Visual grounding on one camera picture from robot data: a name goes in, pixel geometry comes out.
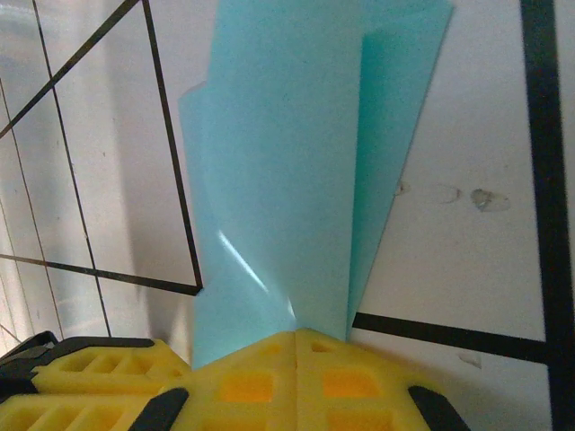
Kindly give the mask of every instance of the glossy surface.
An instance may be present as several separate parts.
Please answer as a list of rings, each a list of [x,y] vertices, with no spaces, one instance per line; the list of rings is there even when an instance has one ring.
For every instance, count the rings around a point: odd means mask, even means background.
[[[180,101],[206,283],[195,366],[295,327],[345,338],[359,14],[220,4],[208,83]]]
[[[364,3],[348,330],[366,289],[451,11],[444,0]]]

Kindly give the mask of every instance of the rectangular cutout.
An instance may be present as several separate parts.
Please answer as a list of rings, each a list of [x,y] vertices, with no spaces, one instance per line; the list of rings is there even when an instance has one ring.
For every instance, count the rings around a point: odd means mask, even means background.
[[[389,411],[337,409],[327,415],[328,431],[395,431]]]
[[[366,371],[348,368],[323,374],[323,396],[326,398],[373,398],[378,395],[376,381]]]
[[[219,399],[227,402],[271,402],[273,376],[261,372],[239,372],[226,376]]]

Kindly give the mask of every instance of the light blue plastic sheet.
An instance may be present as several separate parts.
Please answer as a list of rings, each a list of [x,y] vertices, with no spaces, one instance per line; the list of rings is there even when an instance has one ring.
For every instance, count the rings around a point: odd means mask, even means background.
[[[205,284],[194,367],[280,330],[345,339],[450,10],[220,3],[208,83],[180,99]]]
[[[180,99],[205,284],[194,366],[295,327],[345,338],[360,14],[220,2],[208,83]]]
[[[348,328],[364,294],[451,16],[444,0],[364,0]]]

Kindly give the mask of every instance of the white floor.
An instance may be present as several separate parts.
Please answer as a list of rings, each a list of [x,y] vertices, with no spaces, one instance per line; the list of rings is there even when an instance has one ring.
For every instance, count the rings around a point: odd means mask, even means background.
[[[53,73],[120,3],[39,0]],[[151,2],[184,170],[177,99],[207,76],[216,3]],[[394,202],[360,310],[543,340],[518,0],[454,3],[402,176],[408,191]],[[575,4],[555,3],[573,202]],[[31,1],[0,0],[0,78],[12,117],[49,79]],[[142,5],[56,89],[97,267],[193,284]],[[0,128],[7,121],[0,105]],[[46,260],[91,267],[51,93],[14,133]],[[480,212],[475,189],[509,208]],[[42,259],[11,134],[0,140],[0,199],[0,253]],[[53,301],[42,266],[0,259],[0,276],[0,356],[40,330],[61,337],[54,302],[64,336],[106,334],[93,277],[50,268]],[[159,337],[190,358],[191,297],[100,280],[114,336]],[[550,427],[544,365],[364,330],[352,339],[429,369],[473,430]]]

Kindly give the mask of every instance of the black rubber piece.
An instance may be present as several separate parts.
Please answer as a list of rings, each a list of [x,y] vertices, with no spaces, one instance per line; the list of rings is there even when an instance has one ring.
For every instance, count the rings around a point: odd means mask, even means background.
[[[471,431],[446,397],[422,386],[412,386],[409,393],[430,431]]]
[[[153,397],[129,431],[169,431],[189,396],[185,389],[175,388]]]
[[[0,365],[6,363],[8,360],[12,360],[14,356],[22,356],[27,351],[30,352],[31,349],[33,349],[34,347],[48,347],[48,346],[51,347],[51,345],[55,346],[57,343],[58,339],[56,338],[56,336],[51,331],[45,330],[40,334],[36,334],[24,340],[22,343],[20,343],[18,346],[10,350],[4,356],[0,357]],[[39,352],[40,351],[36,349],[34,351],[34,354],[38,356]]]

